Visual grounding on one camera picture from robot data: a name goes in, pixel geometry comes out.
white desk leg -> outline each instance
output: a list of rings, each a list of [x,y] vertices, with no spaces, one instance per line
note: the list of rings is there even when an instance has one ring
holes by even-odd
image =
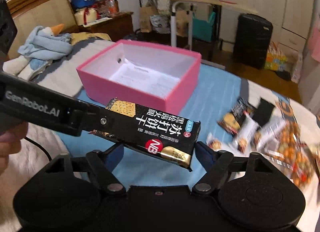
[[[177,24],[175,12],[172,12],[171,15],[171,46],[177,47]]]
[[[172,4],[172,14],[170,21],[171,28],[171,46],[177,47],[177,22],[176,22],[176,6],[181,3],[180,1],[176,1]]]
[[[188,45],[189,50],[192,50],[192,18],[193,18],[193,5],[190,5],[189,11],[189,28],[188,28]]]

teal bag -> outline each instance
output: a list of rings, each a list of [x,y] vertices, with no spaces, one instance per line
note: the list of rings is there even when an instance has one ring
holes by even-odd
[[[211,42],[212,26],[216,17],[215,12],[211,12],[208,21],[192,17],[192,37],[203,41]]]

wooden nightstand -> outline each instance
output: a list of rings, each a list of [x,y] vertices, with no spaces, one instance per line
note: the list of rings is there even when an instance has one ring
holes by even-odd
[[[124,36],[133,34],[132,15],[133,12],[121,12],[113,19],[100,22],[90,27],[79,26],[80,32],[106,33],[113,42],[122,39]]]

wooden floor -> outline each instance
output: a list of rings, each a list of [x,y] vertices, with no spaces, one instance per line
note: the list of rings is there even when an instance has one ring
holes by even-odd
[[[144,34],[141,39],[143,41],[170,45],[170,34],[161,35],[152,32]],[[187,38],[177,38],[178,47],[184,47],[186,44]],[[212,44],[206,42],[193,40],[192,50],[201,53],[202,59],[204,60],[216,62],[225,66],[225,70],[233,73],[234,75],[253,81],[263,87],[301,103],[298,85],[292,81],[281,79],[274,71],[266,69],[258,70],[242,63],[236,63],[232,58],[232,53],[220,51],[218,49],[218,44],[216,46],[212,46]]]

blue container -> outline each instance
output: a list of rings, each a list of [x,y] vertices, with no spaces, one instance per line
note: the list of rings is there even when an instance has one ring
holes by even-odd
[[[211,42],[212,26],[214,24],[215,17],[216,13],[212,12],[209,16],[208,21],[205,21],[196,19],[195,15],[193,14],[192,37],[203,41]]]
[[[90,7],[94,4],[95,0],[71,0],[71,6],[74,10]]]

